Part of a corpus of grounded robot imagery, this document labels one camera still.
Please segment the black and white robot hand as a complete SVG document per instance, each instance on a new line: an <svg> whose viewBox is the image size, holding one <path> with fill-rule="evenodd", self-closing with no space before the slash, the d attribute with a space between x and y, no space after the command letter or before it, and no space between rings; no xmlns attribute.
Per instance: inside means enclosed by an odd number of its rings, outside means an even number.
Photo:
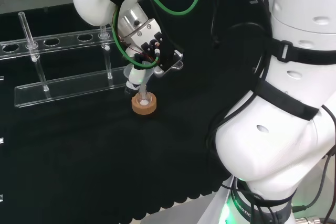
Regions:
<svg viewBox="0 0 336 224"><path fill-rule="evenodd" d="M183 58L183 51L176 49L160 31L148 42L143 42L139 49L129 45L125 53L132 59L126 75L125 93L128 96L139 92L152 75L162 77L180 65Z"/></svg>

